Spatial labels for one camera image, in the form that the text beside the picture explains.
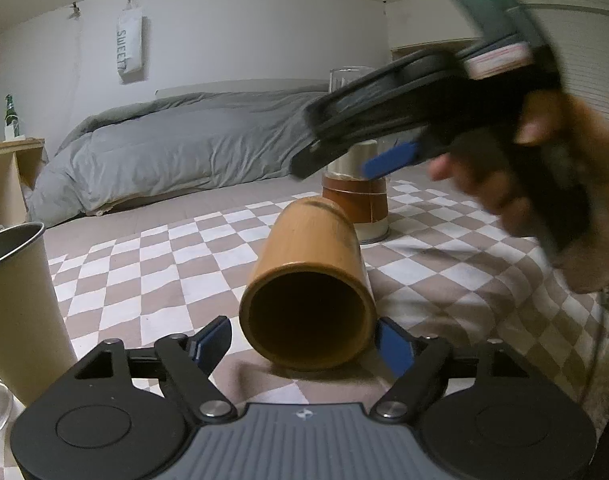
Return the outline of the person's right hand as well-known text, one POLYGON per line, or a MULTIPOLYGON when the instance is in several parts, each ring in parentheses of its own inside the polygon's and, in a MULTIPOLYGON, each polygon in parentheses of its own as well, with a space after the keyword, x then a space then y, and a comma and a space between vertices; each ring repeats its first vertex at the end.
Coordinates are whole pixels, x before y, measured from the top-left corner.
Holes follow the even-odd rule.
POLYGON ((535 236, 579 294, 609 287, 609 122, 562 91, 533 91, 498 132, 502 162, 472 140, 432 159, 433 180, 452 180, 517 237, 535 236))

